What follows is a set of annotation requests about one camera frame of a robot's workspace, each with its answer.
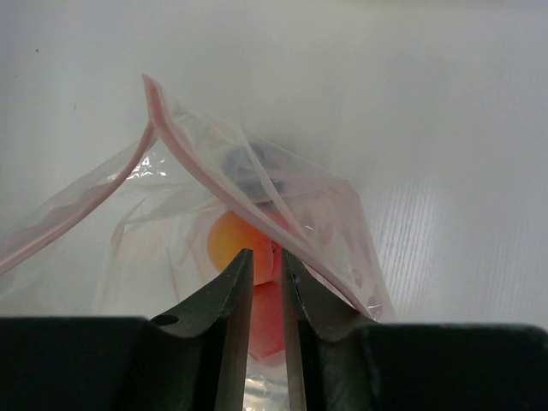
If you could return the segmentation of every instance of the red object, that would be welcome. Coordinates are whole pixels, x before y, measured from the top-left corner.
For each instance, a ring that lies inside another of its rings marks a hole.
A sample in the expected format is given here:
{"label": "red object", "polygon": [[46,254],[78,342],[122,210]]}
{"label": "red object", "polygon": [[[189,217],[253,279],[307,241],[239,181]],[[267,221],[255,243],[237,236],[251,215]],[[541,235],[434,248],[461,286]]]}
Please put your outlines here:
{"label": "red object", "polygon": [[284,356],[276,355],[285,349],[282,288],[279,283],[269,282],[253,288],[250,326],[249,354],[252,358],[267,366],[282,364]]}

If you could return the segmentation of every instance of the orange ball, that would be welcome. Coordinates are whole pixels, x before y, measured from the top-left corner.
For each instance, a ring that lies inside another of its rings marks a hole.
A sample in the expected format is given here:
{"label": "orange ball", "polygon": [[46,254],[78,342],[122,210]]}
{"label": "orange ball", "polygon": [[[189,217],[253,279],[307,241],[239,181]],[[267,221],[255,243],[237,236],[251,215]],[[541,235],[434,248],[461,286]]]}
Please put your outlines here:
{"label": "orange ball", "polygon": [[207,236],[209,258],[215,268],[222,271],[243,248],[253,250],[254,285],[280,276],[280,246],[233,211],[227,211],[213,224]]}

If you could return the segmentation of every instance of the white background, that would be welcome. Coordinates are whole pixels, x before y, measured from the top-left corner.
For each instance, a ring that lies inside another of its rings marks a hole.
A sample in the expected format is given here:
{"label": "white background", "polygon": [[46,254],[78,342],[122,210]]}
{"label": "white background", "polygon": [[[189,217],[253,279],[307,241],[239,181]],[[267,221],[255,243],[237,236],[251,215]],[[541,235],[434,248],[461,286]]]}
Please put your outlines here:
{"label": "white background", "polygon": [[0,2],[0,230],[140,137],[147,73],[348,178],[401,319],[548,325],[548,9],[451,3]]}

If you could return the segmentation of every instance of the plastic bag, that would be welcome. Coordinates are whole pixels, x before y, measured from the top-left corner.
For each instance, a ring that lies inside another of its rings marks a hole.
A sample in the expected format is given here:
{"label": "plastic bag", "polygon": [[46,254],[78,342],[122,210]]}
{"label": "plastic bag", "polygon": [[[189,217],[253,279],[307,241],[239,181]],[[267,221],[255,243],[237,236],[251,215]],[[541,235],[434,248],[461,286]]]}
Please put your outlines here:
{"label": "plastic bag", "polygon": [[[149,123],[140,142],[0,239],[1,314],[153,317],[223,269],[213,264],[208,236],[230,209],[362,313],[391,319],[349,183],[236,125],[192,112],[148,77],[145,89]],[[248,382],[270,398],[285,378],[280,292],[279,283],[257,286],[252,310]]]}

